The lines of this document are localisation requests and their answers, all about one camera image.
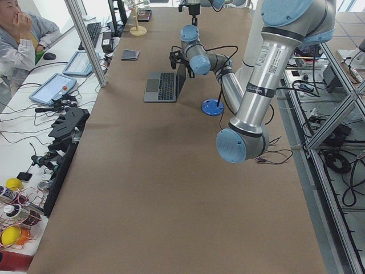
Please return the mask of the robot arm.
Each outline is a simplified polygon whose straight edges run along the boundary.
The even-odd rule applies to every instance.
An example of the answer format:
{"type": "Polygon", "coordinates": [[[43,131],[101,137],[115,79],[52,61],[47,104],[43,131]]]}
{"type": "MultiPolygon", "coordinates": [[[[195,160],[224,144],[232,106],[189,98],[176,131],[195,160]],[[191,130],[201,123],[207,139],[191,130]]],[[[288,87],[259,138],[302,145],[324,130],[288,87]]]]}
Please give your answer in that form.
{"type": "Polygon", "coordinates": [[[192,17],[191,24],[198,26],[197,16],[201,14],[201,8],[212,8],[215,12],[220,12],[224,7],[250,7],[251,1],[241,0],[185,0],[179,1],[178,11],[182,12],[183,8],[188,8],[188,14],[192,17]]]}
{"type": "Polygon", "coordinates": [[[332,38],[336,2],[263,1],[255,13],[263,20],[263,42],[245,88],[228,57],[204,49],[197,26],[186,25],[180,31],[181,59],[196,75],[214,72],[234,112],[229,127],[216,137],[217,151],[229,163],[256,158],[267,150],[269,136],[263,119],[287,62],[300,45],[332,38]]]}

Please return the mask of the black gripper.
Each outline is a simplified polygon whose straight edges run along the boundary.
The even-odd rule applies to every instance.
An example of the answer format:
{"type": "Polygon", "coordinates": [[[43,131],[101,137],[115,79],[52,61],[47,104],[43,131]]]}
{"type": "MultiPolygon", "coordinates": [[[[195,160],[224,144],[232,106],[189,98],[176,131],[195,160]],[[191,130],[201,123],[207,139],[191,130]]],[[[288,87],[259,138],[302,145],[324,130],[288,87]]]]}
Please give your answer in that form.
{"type": "Polygon", "coordinates": [[[200,15],[200,5],[189,5],[189,15],[192,16],[192,25],[198,25],[198,15],[200,15]]]}
{"type": "Polygon", "coordinates": [[[184,54],[182,50],[171,51],[169,53],[169,60],[171,63],[171,68],[173,70],[176,69],[177,65],[182,65],[183,68],[187,69],[188,75],[190,78],[195,77],[195,73],[190,67],[189,61],[184,58],[184,54]]]}

